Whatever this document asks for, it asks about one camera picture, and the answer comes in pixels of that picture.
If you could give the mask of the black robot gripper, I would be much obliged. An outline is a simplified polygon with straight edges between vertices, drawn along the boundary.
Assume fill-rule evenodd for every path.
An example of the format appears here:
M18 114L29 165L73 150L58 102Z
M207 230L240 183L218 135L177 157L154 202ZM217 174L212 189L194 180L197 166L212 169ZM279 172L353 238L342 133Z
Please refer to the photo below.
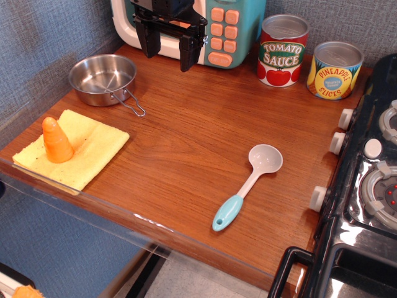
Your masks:
M193 1L132 1L134 22L141 49L147 58L161 49L160 33L179 38L181 71L198 63L205 45L206 18Z

